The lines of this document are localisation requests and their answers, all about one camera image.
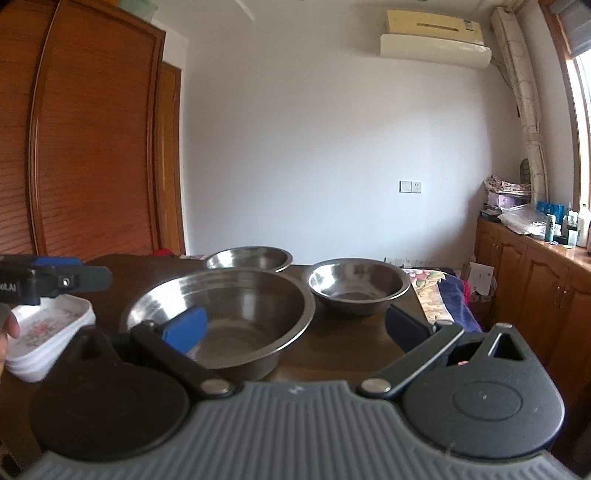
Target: plastic container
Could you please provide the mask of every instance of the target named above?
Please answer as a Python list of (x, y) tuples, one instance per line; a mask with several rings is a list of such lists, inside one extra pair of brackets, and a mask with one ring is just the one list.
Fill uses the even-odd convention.
[(158, 5), (150, 2), (150, 0), (119, 0), (119, 8), (140, 17), (146, 22), (151, 22)]
[(591, 224), (591, 212), (587, 208), (587, 204), (583, 204), (579, 212), (579, 219), (577, 220), (577, 245), (579, 247), (587, 247), (587, 236), (589, 234), (589, 225)]
[(71, 295), (41, 299), (40, 305), (22, 305), (12, 312), (21, 335), (10, 340), (5, 365), (25, 382), (45, 378), (76, 332), (96, 321), (90, 302)]

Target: finger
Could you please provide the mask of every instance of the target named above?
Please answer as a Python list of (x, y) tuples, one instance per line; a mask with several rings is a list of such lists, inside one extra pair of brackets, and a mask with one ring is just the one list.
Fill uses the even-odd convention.
[(21, 333), (21, 328), (19, 327), (17, 319), (13, 314), (10, 314), (10, 316), (6, 319), (6, 322), (4, 322), (4, 328), (2, 331), (9, 334), (12, 338), (17, 338)]
[(6, 333), (0, 333), (0, 363), (6, 360), (6, 349), (8, 348), (8, 337)]

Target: wardrobe door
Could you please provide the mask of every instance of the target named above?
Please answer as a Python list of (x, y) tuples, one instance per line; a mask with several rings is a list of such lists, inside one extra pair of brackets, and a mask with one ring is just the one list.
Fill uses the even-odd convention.
[(11, 0), (0, 9), (0, 254), (34, 254), (27, 200), (31, 98), (57, 1)]
[(164, 32), (102, 0), (61, 0), (32, 108), (40, 254), (82, 260), (159, 248), (153, 130)]

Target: blue gripper pad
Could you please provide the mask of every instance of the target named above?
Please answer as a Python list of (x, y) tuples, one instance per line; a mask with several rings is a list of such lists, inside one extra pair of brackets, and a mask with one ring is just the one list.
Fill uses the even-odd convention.
[(160, 327), (162, 340), (186, 355), (205, 336), (207, 313), (202, 307), (190, 307)]

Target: bottle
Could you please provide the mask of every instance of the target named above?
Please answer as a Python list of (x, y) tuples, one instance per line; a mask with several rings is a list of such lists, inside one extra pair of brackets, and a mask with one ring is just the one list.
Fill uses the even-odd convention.
[(587, 237), (589, 236), (589, 225), (591, 224), (591, 212), (584, 203), (579, 212), (579, 219), (577, 220), (577, 245), (579, 247), (587, 247)]
[(551, 213), (546, 213), (546, 232), (544, 235), (545, 242), (554, 241), (554, 226), (556, 225), (556, 217)]
[(569, 215), (570, 212), (573, 211), (573, 204), (571, 202), (569, 202), (569, 207), (567, 208), (564, 216), (562, 217), (562, 231), (563, 231), (563, 235), (567, 235), (567, 228), (569, 227)]

